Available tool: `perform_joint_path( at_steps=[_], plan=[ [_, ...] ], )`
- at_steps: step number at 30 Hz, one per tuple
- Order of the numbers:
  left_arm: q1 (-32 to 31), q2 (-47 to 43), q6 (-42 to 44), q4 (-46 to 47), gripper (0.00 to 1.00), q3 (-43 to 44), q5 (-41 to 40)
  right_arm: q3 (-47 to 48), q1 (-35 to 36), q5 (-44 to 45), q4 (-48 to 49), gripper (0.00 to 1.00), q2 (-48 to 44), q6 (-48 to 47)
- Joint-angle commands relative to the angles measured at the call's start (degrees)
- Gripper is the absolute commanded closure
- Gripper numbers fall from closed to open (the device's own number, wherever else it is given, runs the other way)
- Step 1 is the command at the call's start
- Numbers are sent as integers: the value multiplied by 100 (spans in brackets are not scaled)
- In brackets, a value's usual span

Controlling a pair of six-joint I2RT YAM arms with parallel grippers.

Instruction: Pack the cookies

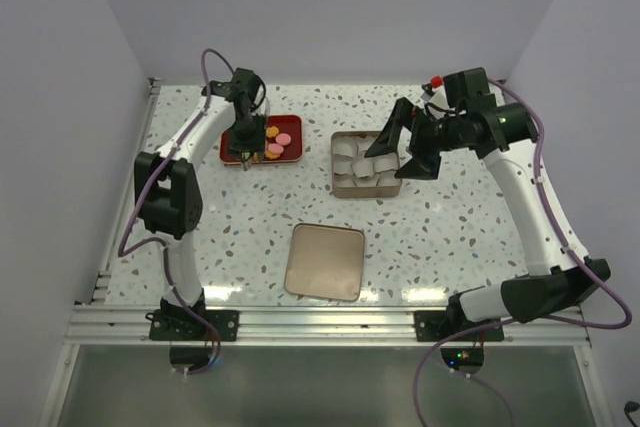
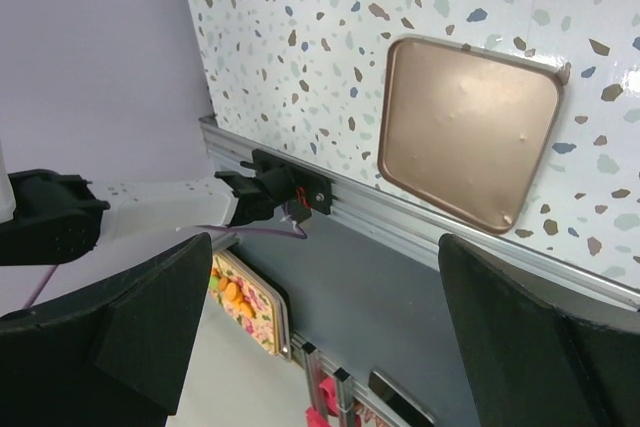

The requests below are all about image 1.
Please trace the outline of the metal tongs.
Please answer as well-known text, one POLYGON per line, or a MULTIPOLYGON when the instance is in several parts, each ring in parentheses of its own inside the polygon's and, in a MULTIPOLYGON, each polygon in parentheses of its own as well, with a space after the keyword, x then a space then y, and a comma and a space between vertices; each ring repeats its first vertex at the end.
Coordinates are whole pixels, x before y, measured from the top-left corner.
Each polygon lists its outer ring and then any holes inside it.
POLYGON ((239 158, 240 165, 244 171, 248 171, 254 161, 255 153, 254 152, 242 152, 239 158))

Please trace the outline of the square cookie tin box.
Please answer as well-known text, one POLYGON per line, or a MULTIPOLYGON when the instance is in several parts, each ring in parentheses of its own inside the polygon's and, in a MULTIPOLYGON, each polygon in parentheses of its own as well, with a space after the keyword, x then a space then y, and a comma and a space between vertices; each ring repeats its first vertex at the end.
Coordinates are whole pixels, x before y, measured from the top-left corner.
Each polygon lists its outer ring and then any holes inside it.
POLYGON ((400 166, 394 151, 366 158, 378 131, 338 131, 330 141, 332 193, 338 199, 385 199, 400 194, 402 180, 395 177, 400 166))

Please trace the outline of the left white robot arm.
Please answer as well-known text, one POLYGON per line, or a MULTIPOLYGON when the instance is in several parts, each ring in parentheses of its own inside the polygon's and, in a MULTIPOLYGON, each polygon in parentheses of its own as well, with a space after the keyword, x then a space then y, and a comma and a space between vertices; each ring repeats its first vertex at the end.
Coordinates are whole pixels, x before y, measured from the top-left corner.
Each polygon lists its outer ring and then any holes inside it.
POLYGON ((163 301, 181 306, 172 326, 185 339, 201 337, 208 326, 207 314, 195 307, 204 301, 193 246, 204 209, 197 170, 222 136, 243 169, 264 159, 265 100, 265 83, 252 70, 239 68, 227 82, 209 81, 176 134, 156 152, 141 152, 135 158, 132 218, 140 219, 161 245, 167 288, 163 301))

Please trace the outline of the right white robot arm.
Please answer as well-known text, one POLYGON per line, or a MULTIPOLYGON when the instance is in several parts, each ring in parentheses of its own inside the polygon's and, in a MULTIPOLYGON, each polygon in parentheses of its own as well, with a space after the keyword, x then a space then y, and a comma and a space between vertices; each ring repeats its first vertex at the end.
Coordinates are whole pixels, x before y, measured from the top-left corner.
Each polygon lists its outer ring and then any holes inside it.
POLYGON ((483 68, 449 74, 443 87, 449 110, 436 117, 428 107, 397 100, 368 158, 393 153, 408 130, 410 159, 398 179, 434 180, 441 155, 473 151, 497 183, 516 226, 527 272, 498 285, 450 296, 436 330, 438 339, 468 339, 481 325, 503 318, 528 323, 586 300, 607 281, 604 259, 594 259, 571 233, 541 160, 543 134, 519 102, 499 105, 483 68))

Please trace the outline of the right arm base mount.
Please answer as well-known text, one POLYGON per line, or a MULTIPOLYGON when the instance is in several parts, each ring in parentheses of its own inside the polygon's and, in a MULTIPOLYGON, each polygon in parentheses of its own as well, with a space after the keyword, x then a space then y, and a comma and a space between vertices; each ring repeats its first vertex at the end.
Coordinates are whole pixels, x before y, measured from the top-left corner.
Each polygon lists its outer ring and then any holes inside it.
POLYGON ((449 337, 455 341, 473 341, 486 325, 500 319, 470 321, 462 310, 459 295, 456 295, 449 298, 443 310, 416 310, 413 321, 418 342, 438 342, 449 337))

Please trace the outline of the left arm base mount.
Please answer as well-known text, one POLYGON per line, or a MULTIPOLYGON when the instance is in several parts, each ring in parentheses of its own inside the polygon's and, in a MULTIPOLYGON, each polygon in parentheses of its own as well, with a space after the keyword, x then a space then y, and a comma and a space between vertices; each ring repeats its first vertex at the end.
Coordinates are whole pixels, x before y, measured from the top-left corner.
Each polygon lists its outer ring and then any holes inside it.
POLYGON ((145 314, 150 322, 152 341, 211 341, 234 342, 240 325, 240 313, 232 309, 208 310, 200 299, 190 311, 165 299, 160 307, 145 314))

